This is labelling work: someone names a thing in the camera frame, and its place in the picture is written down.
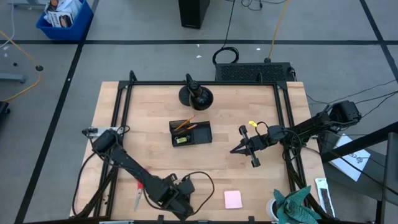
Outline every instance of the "black computer tower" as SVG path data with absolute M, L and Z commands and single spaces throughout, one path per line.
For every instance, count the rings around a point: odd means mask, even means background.
M 178 0 L 181 26 L 200 29 L 210 0 Z

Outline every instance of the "yellow cable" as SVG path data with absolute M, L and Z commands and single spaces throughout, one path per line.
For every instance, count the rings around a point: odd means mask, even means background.
M 280 24 L 280 22 L 282 22 L 282 19 L 284 18 L 284 14 L 285 14 L 285 11 L 286 11 L 288 3 L 289 3 L 289 0 L 286 0 L 284 8 L 282 10 L 282 13 L 279 16 L 279 21 L 278 21 L 278 24 L 276 25 L 276 28 L 275 28 L 274 37 L 272 38 L 271 49 L 269 51 L 268 58 L 271 58 L 272 50 L 274 49 L 274 42 L 275 42 L 275 39 L 276 39 L 276 33 L 278 33 L 279 24 Z
M 37 66 L 37 65 L 38 65 L 38 64 L 36 63 L 36 60 L 35 60 L 32 56 L 30 56 L 30 54 L 28 54 L 27 52 L 25 52 L 24 50 L 22 50 L 21 47 L 18 46 L 14 41 L 12 41 L 3 31 L 0 30 L 0 34 L 3 35 L 3 36 L 4 36 L 7 40 L 9 40 L 12 44 L 14 44 L 14 45 L 16 46 L 17 49 L 19 49 L 20 51 L 22 51 L 22 52 L 29 58 L 29 60 L 34 64 L 34 66 Z M 25 93 L 26 91 L 30 90 L 31 88 L 37 86 L 37 84 L 39 84 L 39 82 L 41 81 L 41 79 L 42 79 L 42 72 L 39 71 L 39 78 L 37 79 L 37 81 L 36 81 L 35 83 L 31 84 L 31 86 L 28 86 L 25 90 L 22 90 L 22 91 L 20 91 L 19 93 L 15 94 L 14 96 L 9 97 L 9 98 L 7 98 L 7 99 L 5 99 L 5 100 L 3 100 L 3 101 L 5 101 L 5 102 L 10 101 L 10 100 L 14 99 L 15 97 L 17 97 L 17 96 L 19 96 L 19 95 Z

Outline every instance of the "wooden table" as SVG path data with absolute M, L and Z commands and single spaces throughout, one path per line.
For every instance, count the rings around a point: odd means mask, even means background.
M 109 126 L 117 92 L 117 82 L 103 82 L 96 105 L 93 126 Z M 238 127 L 245 124 L 248 136 L 255 135 L 249 120 L 264 121 L 268 125 L 279 124 L 275 108 L 274 92 L 271 86 L 208 86 L 215 99 L 209 109 L 194 111 L 182 105 L 178 100 L 181 86 L 133 86 L 127 125 L 131 130 L 124 138 L 124 148 L 128 154 L 143 167 L 159 177 L 176 173 L 178 178 L 195 170 L 207 172 L 215 183 L 212 198 L 189 220 L 248 220 L 254 216 L 257 221 L 270 220 L 266 213 L 266 203 L 273 198 L 274 189 L 283 194 L 289 193 L 289 181 L 286 166 L 282 160 L 282 146 L 272 146 L 263 152 L 257 152 L 261 166 L 253 168 L 249 157 L 230 154 L 229 151 L 239 144 L 242 138 Z M 303 83 L 288 83 L 290 104 L 296 124 L 309 119 L 307 98 Z M 280 91 L 284 120 L 283 93 Z M 186 147 L 172 147 L 169 121 L 188 119 L 192 122 L 210 121 L 213 133 L 211 144 Z M 265 133 L 265 126 L 259 126 L 259 132 Z M 314 140 L 308 147 L 317 148 Z M 85 158 L 90 154 L 90 144 L 86 147 Z M 307 185 L 312 185 L 312 195 L 318 200 L 315 178 L 325 177 L 320 156 L 313 151 L 302 150 L 303 167 Z M 94 157 L 90 160 L 81 176 L 76 209 L 80 211 L 98 188 L 103 162 Z M 191 204 L 196 210 L 211 192 L 210 181 L 204 175 L 193 175 L 196 191 Z M 224 208 L 224 191 L 240 190 L 243 208 L 227 210 Z M 113 205 L 112 219 L 156 220 L 160 214 L 165 220 L 176 220 L 170 212 L 150 208 L 142 197 L 139 208 L 134 212 L 137 192 L 136 180 L 125 170 L 120 170 Z M 101 214 L 105 213 L 107 194 L 104 195 Z

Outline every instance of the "blue bin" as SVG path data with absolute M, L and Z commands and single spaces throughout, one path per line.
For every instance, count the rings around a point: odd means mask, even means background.
M 45 35 L 47 35 L 47 37 L 53 40 L 80 40 L 88 23 L 93 17 L 93 11 L 86 0 L 79 1 L 82 3 L 82 5 L 71 27 L 52 27 L 52 25 L 44 19 L 44 12 L 39 21 L 37 21 L 36 27 L 41 29 Z

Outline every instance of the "white sheet of paper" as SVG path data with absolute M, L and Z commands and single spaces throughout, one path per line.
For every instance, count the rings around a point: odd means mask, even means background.
M 351 141 L 352 141 L 352 139 L 350 137 L 343 134 L 342 137 L 340 137 L 340 139 L 337 141 L 335 148 L 345 145 Z M 354 165 L 359 170 L 363 170 L 369 159 L 358 159 L 358 158 L 368 158 L 370 156 L 370 153 L 368 153 L 366 150 L 362 149 L 358 152 L 354 152 L 351 155 L 352 156 L 350 156 L 350 155 L 343 156 L 343 158 L 345 160 L 347 160 L 350 164 Z M 330 161 L 330 164 L 335 166 L 337 169 L 342 171 L 344 174 L 346 174 L 348 177 L 350 177 L 354 181 L 358 181 L 359 176 L 361 175 L 361 173 L 359 171 L 352 168 L 349 164 L 347 164 L 344 160 L 342 160 L 340 158 Z

